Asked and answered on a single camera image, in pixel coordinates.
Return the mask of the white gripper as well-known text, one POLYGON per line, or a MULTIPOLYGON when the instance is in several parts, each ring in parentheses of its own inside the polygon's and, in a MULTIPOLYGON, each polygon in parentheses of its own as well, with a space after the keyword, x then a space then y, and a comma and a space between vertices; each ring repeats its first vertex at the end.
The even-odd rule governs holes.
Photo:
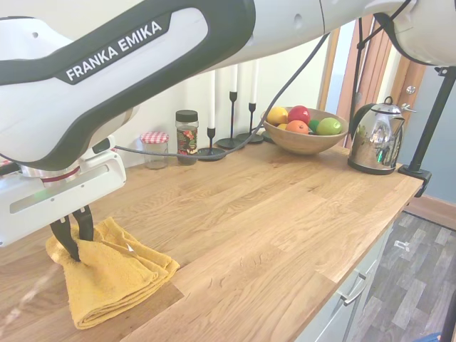
POLYGON ((1 246, 50 224, 54 237, 71 258, 80 261, 67 216, 73 213, 80 239, 93 241, 93 217, 86 205, 116 191, 126 181, 114 144, 115 139, 108 137, 60 171, 4 165, 9 174, 1 177, 1 246))

